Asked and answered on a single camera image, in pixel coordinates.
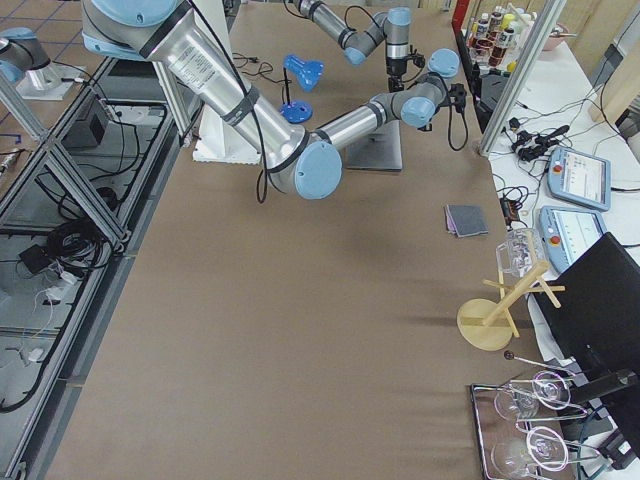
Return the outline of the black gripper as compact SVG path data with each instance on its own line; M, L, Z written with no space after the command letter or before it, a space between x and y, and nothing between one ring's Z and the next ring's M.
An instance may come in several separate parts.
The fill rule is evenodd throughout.
M447 96L441 102L441 106L453 108L466 107L467 91L462 83L454 83L450 86Z
M412 45L386 46L386 73L388 75L388 90L399 92L404 90L403 75L407 72L407 65L412 63L418 68L425 66L425 57L414 49Z

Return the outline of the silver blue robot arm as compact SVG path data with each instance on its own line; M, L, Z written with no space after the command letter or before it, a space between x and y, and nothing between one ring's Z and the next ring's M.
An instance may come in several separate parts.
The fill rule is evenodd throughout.
M166 66L262 157L264 182L282 192L316 200L335 191L343 148L388 123L419 130L451 98L459 69L450 49L435 51L415 85L395 87L314 131L294 125L245 79L217 32L190 1L84 1L85 47L107 57Z
M347 61L359 66L381 45L385 45L385 68L388 90L405 89L404 76L409 64L417 69L418 77L426 65L423 54L410 44L411 9L393 7L387 11L370 14L364 7L355 5L369 17L364 30L353 28L347 21L348 12L339 17L324 1L294 1L297 13L291 14L313 22L343 50Z

